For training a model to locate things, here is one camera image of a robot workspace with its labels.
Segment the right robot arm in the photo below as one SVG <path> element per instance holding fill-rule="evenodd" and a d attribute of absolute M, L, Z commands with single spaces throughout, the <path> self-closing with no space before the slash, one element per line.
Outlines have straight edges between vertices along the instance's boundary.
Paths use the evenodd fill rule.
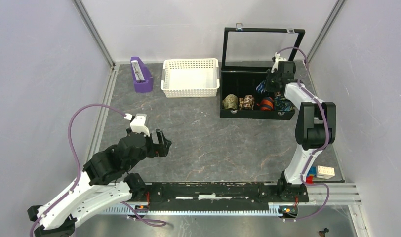
<path fill-rule="evenodd" d="M 296 151 L 288 168 L 278 180 L 276 194 L 290 201 L 296 192 L 305 191 L 305 180 L 317 156 L 335 140 L 336 105 L 311 93 L 294 78 L 296 65 L 285 58 L 275 58 L 267 71 L 265 89 L 282 92 L 299 110 L 295 127 Z"/>

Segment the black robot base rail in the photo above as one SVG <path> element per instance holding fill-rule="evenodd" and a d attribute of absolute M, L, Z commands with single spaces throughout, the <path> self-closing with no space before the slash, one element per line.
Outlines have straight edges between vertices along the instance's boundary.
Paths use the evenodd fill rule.
<path fill-rule="evenodd" d="M 304 184 L 267 182 L 153 182 L 132 195 L 151 211 L 264 211 L 269 203 L 308 202 Z"/>

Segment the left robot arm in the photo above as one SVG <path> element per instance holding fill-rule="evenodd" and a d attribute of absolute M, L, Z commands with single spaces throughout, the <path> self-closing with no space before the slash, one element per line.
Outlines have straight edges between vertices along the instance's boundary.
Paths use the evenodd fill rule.
<path fill-rule="evenodd" d="M 28 209 L 32 237 L 69 237 L 75 229 L 109 206 L 148 200 L 148 189 L 138 173 L 132 173 L 145 158 L 165 157 L 172 142 L 157 129 L 158 142 L 151 136 L 132 132 L 117 144 L 97 152 L 83 166 L 80 175 L 45 205 Z"/>

